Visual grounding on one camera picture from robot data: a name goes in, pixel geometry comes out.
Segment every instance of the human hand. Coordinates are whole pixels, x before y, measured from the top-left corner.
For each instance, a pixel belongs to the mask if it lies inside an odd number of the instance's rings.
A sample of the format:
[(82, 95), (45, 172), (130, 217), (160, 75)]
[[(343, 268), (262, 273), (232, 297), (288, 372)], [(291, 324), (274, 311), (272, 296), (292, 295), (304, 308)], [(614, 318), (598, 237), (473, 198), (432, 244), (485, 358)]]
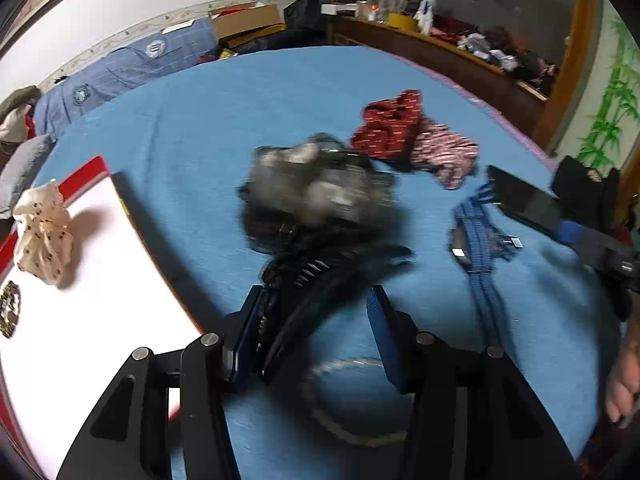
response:
[(626, 324), (620, 352), (607, 378), (605, 410), (612, 422), (634, 410), (640, 392), (640, 295), (633, 293), (633, 312)]

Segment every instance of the smartphone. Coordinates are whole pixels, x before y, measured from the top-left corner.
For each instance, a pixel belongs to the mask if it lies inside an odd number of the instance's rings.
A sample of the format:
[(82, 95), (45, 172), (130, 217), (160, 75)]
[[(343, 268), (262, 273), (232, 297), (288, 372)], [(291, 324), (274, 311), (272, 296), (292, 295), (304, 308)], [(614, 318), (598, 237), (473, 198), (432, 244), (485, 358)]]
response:
[(494, 203), (505, 215), (547, 236), (555, 236), (561, 220), (556, 197), (495, 166), (487, 167), (486, 174), (494, 187)]

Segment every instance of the red patterned fabric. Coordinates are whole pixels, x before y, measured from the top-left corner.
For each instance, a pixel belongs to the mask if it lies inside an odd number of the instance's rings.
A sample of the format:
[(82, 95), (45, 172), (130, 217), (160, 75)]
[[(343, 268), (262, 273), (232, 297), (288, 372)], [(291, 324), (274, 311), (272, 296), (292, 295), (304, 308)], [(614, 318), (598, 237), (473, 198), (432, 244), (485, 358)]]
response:
[(30, 115), (24, 117), (24, 123), (27, 125), (27, 139), (33, 139), (36, 136), (36, 124)]
[(420, 91), (405, 90), (396, 99), (370, 103), (362, 117), (364, 126), (351, 138), (354, 149), (387, 161), (408, 156), (422, 126)]
[(409, 160), (418, 170), (433, 171), (447, 189), (457, 189), (478, 158), (475, 142), (422, 114), (419, 90), (370, 103), (362, 116), (364, 126), (351, 137), (354, 149), (387, 162)]
[(476, 163), (478, 144), (428, 119), (422, 130), (415, 139), (411, 163), (418, 170), (432, 171), (447, 189), (459, 188)]

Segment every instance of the bamboo wall decal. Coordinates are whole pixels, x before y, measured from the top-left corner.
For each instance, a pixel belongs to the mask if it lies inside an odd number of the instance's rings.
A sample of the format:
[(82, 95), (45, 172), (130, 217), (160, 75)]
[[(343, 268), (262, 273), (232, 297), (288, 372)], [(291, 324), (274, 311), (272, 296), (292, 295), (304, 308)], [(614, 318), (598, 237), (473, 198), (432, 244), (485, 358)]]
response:
[(593, 124), (588, 135), (582, 137), (577, 156), (585, 166), (595, 168), (601, 173), (614, 165), (607, 154), (611, 155), (611, 150), (620, 153), (622, 119), (632, 117), (640, 123), (636, 97), (640, 73), (634, 69), (634, 64), (640, 59), (640, 49), (622, 20), (612, 20), (610, 26), (618, 36), (618, 46), (612, 56), (614, 62), (609, 66), (609, 83), (602, 95), (598, 113), (590, 116), (593, 118)]

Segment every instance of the screw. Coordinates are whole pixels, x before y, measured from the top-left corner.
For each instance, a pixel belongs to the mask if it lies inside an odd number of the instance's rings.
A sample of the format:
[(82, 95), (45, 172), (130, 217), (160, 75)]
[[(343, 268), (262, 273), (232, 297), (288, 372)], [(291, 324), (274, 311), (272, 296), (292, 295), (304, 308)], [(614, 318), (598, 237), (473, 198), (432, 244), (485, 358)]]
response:
[(204, 345), (204, 346), (213, 346), (215, 345), (218, 341), (220, 341), (220, 338), (218, 336), (218, 334), (214, 334), (213, 332), (209, 333), (209, 334), (205, 334), (204, 336), (202, 336), (200, 338), (200, 342)]
[(415, 340), (420, 345), (432, 345), (433, 342), (436, 341), (433, 334), (429, 332), (418, 332), (415, 336)]
[(489, 348), (486, 349), (486, 353), (489, 357), (500, 359), (504, 355), (504, 350), (499, 346), (489, 346)]
[(148, 355), (149, 355), (149, 348), (145, 348), (141, 346), (140, 348), (136, 348), (133, 351), (133, 354), (131, 354), (131, 357), (133, 357), (136, 361), (142, 361), (142, 359), (146, 359)]

